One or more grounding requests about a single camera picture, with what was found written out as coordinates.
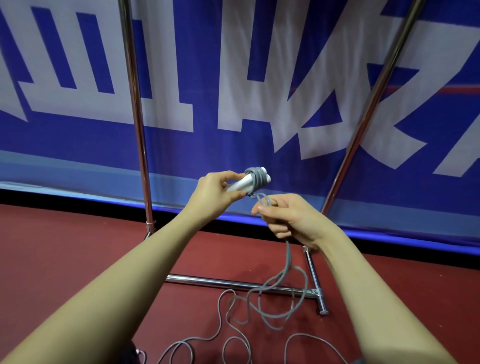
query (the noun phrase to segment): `red floor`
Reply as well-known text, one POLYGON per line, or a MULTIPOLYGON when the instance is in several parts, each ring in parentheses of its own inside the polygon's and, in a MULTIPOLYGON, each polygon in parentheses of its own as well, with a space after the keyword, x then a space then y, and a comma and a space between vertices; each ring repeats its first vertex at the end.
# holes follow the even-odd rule
MULTIPOLYGON (((85 284, 127 253, 143 238, 142 223, 0 205, 0 359, 49 314, 85 284)), ((459 363, 471 363, 480 340, 480 271, 368 255, 367 259, 414 314, 459 363)), ((299 246, 294 264, 305 266, 299 246)), ((306 332, 330 341, 348 361, 360 350, 345 306, 321 256, 314 257, 331 315, 320 318, 315 304, 305 302, 283 331, 268 329, 257 314, 242 327, 257 363, 282 363, 286 338, 306 332)), ((285 245, 200 232, 189 244, 173 273, 264 282, 279 272, 285 245)), ((289 282, 300 286, 294 272, 289 282)), ((166 283, 135 335, 149 363, 173 341, 212 335, 218 325, 216 301, 221 290, 166 283)), ((290 299, 265 296, 264 308, 286 309, 290 299)), ((226 302, 222 308, 225 312, 226 302)), ((243 310, 237 312, 242 318, 243 310)), ((223 327, 209 343, 196 343, 196 363, 221 363, 221 348, 234 331, 223 327)), ((188 362, 186 349, 175 363, 188 362)), ((325 345, 293 339, 289 363, 339 363, 325 345)), ((234 341, 229 363, 244 363, 246 351, 234 341)))

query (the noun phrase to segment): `vertical metal pole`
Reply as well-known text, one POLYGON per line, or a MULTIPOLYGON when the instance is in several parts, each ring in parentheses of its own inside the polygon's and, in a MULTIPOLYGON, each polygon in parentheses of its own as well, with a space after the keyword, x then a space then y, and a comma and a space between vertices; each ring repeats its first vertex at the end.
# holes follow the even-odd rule
MULTIPOLYGON (((338 189, 340 188, 340 185, 345 177, 345 174, 347 173, 348 167, 352 162, 353 156, 355 155, 355 152, 357 151, 360 145, 360 142, 367 130, 367 126, 370 123, 370 120, 372 119, 375 109, 377 108, 377 105, 380 102, 380 98, 382 97, 382 94, 385 91, 388 80, 392 75, 392 72, 398 60, 398 57, 400 56, 400 53, 403 47, 405 46, 405 43, 413 28, 413 25, 418 19, 420 11, 423 8, 424 2, 425 0, 413 0, 406 17, 403 19, 402 23, 400 24, 400 27, 397 30, 395 38, 385 58, 382 71, 380 72, 380 75, 378 76, 378 79, 375 82, 375 85, 373 86, 372 91, 370 92, 365 111, 363 112, 360 118, 360 121, 358 123, 358 126, 347 147, 347 150, 345 151, 345 156, 343 158, 342 164, 338 169, 338 172, 332 183, 332 187, 330 188, 330 191, 328 192, 328 195, 325 199, 325 202, 321 211, 321 213, 324 215, 328 214, 328 211, 332 206, 333 200, 338 192, 338 189)), ((319 308, 318 312, 320 315, 327 315, 328 311, 325 307, 325 302, 323 299, 322 290, 320 288, 320 283, 319 283, 318 277, 316 276, 315 268, 312 262, 312 257, 308 249, 306 249, 305 255, 307 256, 307 262, 309 264, 310 273, 312 275, 313 285, 315 289, 318 291, 318 295, 319 295, 317 300, 318 308, 319 308)))
POLYGON ((152 212, 152 195, 150 193, 150 178, 148 175, 147 154, 145 149, 144 117, 142 114, 142 99, 140 98, 140 84, 138 81, 130 0, 119 0, 119 10, 123 33, 123 47, 125 48, 125 60, 127 61, 128 83, 130 85, 130 96, 132 98, 133 123, 135 124, 138 157, 140 159, 140 174, 142 176, 147 223, 147 235, 145 238, 147 238, 155 232, 155 222, 152 212))

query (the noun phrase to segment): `person's right arm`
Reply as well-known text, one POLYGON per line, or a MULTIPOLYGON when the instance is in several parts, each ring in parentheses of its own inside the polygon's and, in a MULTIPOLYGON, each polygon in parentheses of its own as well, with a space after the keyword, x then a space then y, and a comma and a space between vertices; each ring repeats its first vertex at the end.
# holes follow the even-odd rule
POLYGON ((279 239, 293 236, 324 255, 348 309, 360 348, 371 364, 456 363, 377 274, 345 233, 296 194, 256 204, 279 239))

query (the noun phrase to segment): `black baseboard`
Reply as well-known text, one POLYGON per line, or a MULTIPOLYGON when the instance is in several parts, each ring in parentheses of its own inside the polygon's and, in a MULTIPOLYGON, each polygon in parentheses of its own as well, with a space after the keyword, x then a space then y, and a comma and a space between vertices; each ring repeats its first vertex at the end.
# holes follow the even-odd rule
MULTIPOLYGON (((47 194, 0 189, 0 204, 145 222, 145 211, 142 208, 47 194)), ((158 228, 167 224, 174 217, 175 214, 171 212, 154 211, 154 219, 158 228)), ((267 227, 222 220, 210 222, 202 229, 202 231, 278 241, 267 227)), ((358 249, 365 254, 480 269, 480 257, 478 256, 361 239, 353 239, 353 242, 358 249)))

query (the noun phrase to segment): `metal rack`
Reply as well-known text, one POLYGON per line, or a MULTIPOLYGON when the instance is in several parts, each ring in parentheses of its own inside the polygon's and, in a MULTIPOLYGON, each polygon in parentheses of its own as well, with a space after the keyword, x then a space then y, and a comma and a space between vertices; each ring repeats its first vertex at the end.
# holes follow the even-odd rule
MULTIPOLYGON (((340 188, 340 185, 345 177, 345 174, 350 166, 350 163, 355 155, 356 150, 358 149, 360 142, 367 130, 367 126, 372 119, 372 116, 375 112, 375 109, 380 101, 382 94, 385 91, 388 80, 392 74, 392 71, 395 67, 396 61, 400 56, 400 53, 407 41, 407 38, 415 24, 418 15, 423 7, 424 0, 413 0, 410 9, 406 17, 403 19, 400 24, 399 29, 397 30, 396 36, 390 46, 389 52, 385 58, 384 66, 382 71, 371 90, 365 111, 363 112, 359 124, 353 134, 353 137, 347 147, 345 152, 345 157, 342 161, 342 164, 335 176, 335 179, 332 183, 330 191, 325 199, 321 212, 324 215, 327 215, 330 207, 332 206, 333 200, 340 188)), ((135 124, 135 131, 137 137, 137 146, 138 146, 138 155, 140 159, 140 173, 142 176, 142 188, 144 194, 144 203, 145 203, 145 213, 146 213, 146 224, 147 224, 147 235, 152 235, 155 232, 155 222, 153 220, 153 211, 152 211, 152 197, 150 193, 150 180, 148 174, 148 165, 147 165, 147 155, 145 149, 145 138, 144 138, 144 120, 142 115, 142 101, 140 98, 140 86, 138 80, 137 72, 137 62, 135 55, 135 44, 133 38, 133 26, 132 26, 132 9, 130 0, 119 0, 119 9, 120 9, 120 20, 123 33, 123 44, 125 48, 125 58, 127 62, 127 72, 128 80, 130 85, 130 95, 132 98, 132 110, 133 110, 133 121, 135 124)), ((325 305, 324 295, 322 288, 320 287, 320 281, 318 279, 317 273, 315 271, 315 266, 312 261, 312 256, 308 249, 305 249, 305 256, 307 259, 308 268, 313 282, 313 289, 308 289, 305 295, 305 298, 315 299, 317 301, 318 310, 317 313, 321 316, 328 315, 328 310, 325 305)), ((166 282, 170 283, 180 283, 180 284, 189 284, 202 287, 214 287, 214 288, 233 288, 239 291, 248 291, 252 288, 258 288, 261 285, 257 283, 248 283, 248 282, 239 282, 231 281, 224 279, 212 279, 212 278, 203 278, 203 277, 192 277, 184 276, 178 274, 169 274, 166 282)), ((288 295, 291 296, 292 293, 295 296, 300 296, 302 294, 302 289, 300 288, 291 288, 291 287, 276 287, 273 290, 267 291, 271 294, 279 295, 288 295)))

